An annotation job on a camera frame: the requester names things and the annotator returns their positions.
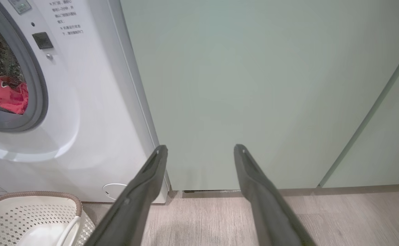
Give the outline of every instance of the perforated basket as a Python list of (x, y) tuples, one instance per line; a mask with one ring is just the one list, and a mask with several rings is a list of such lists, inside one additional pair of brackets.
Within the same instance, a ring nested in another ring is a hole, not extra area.
[(34, 191), (0, 196), (0, 246), (82, 246), (93, 230), (74, 195)]

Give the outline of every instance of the red clothing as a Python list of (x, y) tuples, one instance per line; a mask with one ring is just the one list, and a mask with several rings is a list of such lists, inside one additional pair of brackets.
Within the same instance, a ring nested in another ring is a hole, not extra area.
[(10, 76), (0, 76), (0, 106), (2, 108), (16, 114), (23, 114), (28, 106), (28, 98), (26, 83), (15, 81)]

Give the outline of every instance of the brown braided rim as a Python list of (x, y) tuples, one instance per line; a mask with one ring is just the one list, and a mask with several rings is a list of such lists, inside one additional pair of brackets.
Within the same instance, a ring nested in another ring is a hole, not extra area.
[(82, 204), (81, 201), (77, 198), (77, 196), (64, 193), (64, 192), (54, 192), (54, 191), (24, 191), (24, 192), (14, 192), (8, 193), (0, 196), (0, 201), (12, 198), (12, 197), (20, 197), (20, 196), (54, 196), (54, 197), (62, 197), (73, 200), (76, 203), (76, 216), (81, 217), (82, 214)]

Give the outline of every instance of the light wood floor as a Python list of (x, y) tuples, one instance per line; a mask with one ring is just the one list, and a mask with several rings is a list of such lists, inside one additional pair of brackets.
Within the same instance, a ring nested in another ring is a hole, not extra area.
[[(399, 186), (282, 190), (319, 246), (399, 245)], [(258, 245), (251, 205), (240, 192), (171, 191), (152, 205), (143, 246)], [(84, 204), (97, 224), (109, 204)]]

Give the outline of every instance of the white washing machine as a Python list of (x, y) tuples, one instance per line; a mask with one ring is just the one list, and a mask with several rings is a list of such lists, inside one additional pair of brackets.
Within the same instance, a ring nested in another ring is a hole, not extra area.
[(29, 94), (0, 104), (0, 187), (113, 202), (159, 144), (119, 0), (0, 0), (0, 34)]

